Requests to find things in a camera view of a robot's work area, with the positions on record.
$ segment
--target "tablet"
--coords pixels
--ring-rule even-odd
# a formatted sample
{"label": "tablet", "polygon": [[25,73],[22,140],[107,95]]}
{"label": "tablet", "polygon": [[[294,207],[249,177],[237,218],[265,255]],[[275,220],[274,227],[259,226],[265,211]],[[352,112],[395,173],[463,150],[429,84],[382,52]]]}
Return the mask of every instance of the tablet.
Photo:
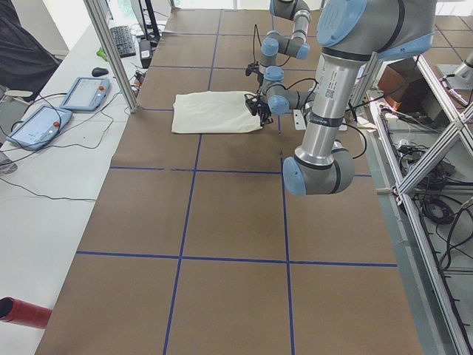
{"label": "tablet", "polygon": [[95,111],[110,88],[108,78],[77,78],[60,108],[69,111]]}
{"label": "tablet", "polygon": [[18,125],[7,141],[28,150],[38,150],[48,144],[66,126],[72,112],[43,105]]}

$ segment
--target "red cylinder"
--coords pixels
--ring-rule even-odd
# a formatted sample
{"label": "red cylinder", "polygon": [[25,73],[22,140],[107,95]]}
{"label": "red cylinder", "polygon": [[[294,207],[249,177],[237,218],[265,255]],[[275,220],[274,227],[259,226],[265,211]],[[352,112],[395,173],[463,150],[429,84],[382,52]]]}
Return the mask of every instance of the red cylinder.
{"label": "red cylinder", "polygon": [[45,329],[52,310],[31,303],[5,297],[0,300],[0,320],[13,324]]}

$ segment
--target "person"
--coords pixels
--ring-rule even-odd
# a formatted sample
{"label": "person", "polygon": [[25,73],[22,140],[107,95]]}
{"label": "person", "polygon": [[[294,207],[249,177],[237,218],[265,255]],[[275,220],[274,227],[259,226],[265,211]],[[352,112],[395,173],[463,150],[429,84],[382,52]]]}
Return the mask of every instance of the person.
{"label": "person", "polygon": [[0,85],[31,91],[34,100],[61,63],[20,23],[11,0],[0,0]]}

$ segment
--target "keyboard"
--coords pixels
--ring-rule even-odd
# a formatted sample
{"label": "keyboard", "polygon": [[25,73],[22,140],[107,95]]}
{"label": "keyboard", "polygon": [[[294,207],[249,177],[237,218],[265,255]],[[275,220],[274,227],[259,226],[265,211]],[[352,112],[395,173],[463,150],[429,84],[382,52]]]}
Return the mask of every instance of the keyboard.
{"label": "keyboard", "polygon": [[110,29],[115,46],[117,46],[120,58],[136,55],[135,41],[133,41],[130,27],[116,26]]}

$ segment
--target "blue joint cap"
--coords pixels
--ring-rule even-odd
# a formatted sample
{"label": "blue joint cap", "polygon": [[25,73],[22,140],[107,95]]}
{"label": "blue joint cap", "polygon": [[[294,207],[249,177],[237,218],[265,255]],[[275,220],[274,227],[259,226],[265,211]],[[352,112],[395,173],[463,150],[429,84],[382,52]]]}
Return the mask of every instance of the blue joint cap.
{"label": "blue joint cap", "polygon": [[265,79],[268,81],[282,81],[284,79],[284,70],[276,65],[266,68]]}
{"label": "blue joint cap", "polygon": [[317,25],[317,40],[332,47],[353,31],[367,8],[368,0],[330,0]]}
{"label": "blue joint cap", "polygon": [[289,101],[281,95],[274,95],[268,99],[268,106],[274,115],[284,115],[289,111]]}
{"label": "blue joint cap", "polygon": [[385,50],[378,54],[378,59],[382,61],[397,61],[398,59],[405,59],[413,57],[414,55],[426,52],[432,46],[434,40],[434,33],[428,33],[409,41],[401,46]]}
{"label": "blue joint cap", "polygon": [[279,51],[279,42],[274,38],[265,38],[261,51],[267,57],[274,57]]}
{"label": "blue joint cap", "polygon": [[296,58],[303,61],[307,59],[307,57],[309,56],[309,52],[310,52],[310,46],[307,43],[304,43],[302,47],[299,48]]}
{"label": "blue joint cap", "polygon": [[282,175],[284,177],[286,189],[292,195],[305,196],[307,194],[301,168],[294,158],[290,157],[284,160],[284,164],[282,165]]}

